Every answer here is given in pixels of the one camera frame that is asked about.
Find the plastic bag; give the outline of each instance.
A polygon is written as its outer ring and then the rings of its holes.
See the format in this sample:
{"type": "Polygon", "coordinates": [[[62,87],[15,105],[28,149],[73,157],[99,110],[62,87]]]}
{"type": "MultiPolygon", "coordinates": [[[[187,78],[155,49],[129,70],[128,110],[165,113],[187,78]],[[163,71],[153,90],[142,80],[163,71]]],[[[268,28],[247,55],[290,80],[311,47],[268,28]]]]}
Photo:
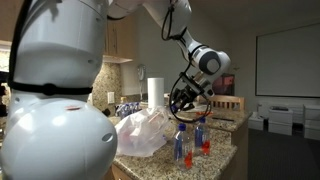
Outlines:
{"type": "Polygon", "coordinates": [[[164,107],[143,109],[122,119],[116,126],[117,155],[148,157],[166,144],[164,133],[171,124],[164,107]]]}

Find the whiteboard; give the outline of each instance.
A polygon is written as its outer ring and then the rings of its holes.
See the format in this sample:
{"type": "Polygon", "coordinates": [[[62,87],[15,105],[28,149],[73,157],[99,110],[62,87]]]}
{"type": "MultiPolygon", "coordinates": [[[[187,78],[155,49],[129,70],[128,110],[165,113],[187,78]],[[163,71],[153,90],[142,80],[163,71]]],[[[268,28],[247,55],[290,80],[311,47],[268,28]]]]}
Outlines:
{"type": "Polygon", "coordinates": [[[320,97],[320,24],[256,39],[256,95],[320,97]]]}

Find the paper towel roll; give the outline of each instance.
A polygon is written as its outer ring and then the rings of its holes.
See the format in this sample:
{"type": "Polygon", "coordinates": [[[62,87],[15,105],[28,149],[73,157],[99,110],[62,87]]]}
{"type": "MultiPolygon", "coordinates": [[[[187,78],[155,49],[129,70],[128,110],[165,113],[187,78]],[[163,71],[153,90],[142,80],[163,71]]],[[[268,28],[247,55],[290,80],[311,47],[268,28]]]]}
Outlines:
{"type": "Polygon", "coordinates": [[[148,107],[164,106],[164,79],[148,78],[148,107]]]}

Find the floor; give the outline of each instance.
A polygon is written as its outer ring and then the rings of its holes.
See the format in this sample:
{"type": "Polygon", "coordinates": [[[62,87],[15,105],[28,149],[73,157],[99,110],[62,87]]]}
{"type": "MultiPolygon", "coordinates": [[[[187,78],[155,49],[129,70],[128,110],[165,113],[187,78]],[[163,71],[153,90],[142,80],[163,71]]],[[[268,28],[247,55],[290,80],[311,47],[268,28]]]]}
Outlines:
{"type": "Polygon", "coordinates": [[[293,135],[249,129],[249,180],[319,180],[320,141],[303,138],[303,126],[293,135]]]}

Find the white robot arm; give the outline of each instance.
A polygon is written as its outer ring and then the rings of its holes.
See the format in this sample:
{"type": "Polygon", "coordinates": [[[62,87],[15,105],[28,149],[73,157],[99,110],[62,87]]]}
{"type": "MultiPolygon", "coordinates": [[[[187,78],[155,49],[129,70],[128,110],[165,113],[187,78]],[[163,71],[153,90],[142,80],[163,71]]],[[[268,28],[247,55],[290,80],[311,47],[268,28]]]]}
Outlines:
{"type": "Polygon", "coordinates": [[[117,134],[86,99],[102,65],[106,16],[119,19],[140,6],[165,24],[167,37],[201,70],[194,78],[182,75],[187,90],[175,103],[211,95],[208,85],[225,71],[229,58],[192,39],[186,30],[187,0],[25,0],[10,55],[12,95],[0,152],[4,179],[104,176],[117,134]]]}

